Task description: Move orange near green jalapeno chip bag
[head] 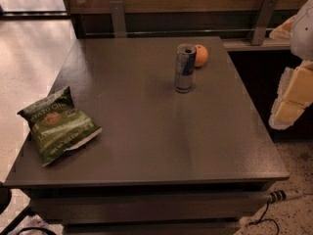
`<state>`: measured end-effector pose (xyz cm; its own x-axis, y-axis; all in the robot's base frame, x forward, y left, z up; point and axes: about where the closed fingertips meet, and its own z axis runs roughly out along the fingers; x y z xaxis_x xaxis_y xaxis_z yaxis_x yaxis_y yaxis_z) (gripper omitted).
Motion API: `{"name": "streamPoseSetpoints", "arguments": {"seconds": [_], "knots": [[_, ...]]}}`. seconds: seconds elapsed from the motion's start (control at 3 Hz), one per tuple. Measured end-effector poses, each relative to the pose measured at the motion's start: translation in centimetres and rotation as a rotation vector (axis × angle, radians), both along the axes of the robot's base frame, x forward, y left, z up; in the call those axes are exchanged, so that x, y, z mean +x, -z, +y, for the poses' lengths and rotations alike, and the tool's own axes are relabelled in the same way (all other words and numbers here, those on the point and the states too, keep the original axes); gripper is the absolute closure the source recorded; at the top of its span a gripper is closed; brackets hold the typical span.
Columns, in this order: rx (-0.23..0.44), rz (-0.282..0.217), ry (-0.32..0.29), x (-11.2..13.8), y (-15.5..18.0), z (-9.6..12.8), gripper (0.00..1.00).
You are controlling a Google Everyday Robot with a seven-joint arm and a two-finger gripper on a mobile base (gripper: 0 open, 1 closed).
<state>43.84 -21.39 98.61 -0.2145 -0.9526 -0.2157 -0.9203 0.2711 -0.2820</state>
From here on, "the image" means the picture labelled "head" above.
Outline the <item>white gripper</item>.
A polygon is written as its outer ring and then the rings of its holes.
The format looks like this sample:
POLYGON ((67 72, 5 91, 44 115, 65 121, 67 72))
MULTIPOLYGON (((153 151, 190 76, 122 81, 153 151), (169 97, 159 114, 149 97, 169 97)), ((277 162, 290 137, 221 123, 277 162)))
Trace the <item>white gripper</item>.
POLYGON ((291 38, 291 52, 303 61, 295 69, 285 68, 277 89, 269 125, 285 130, 294 125, 305 110, 313 104, 313 0, 274 28, 271 39, 291 38))

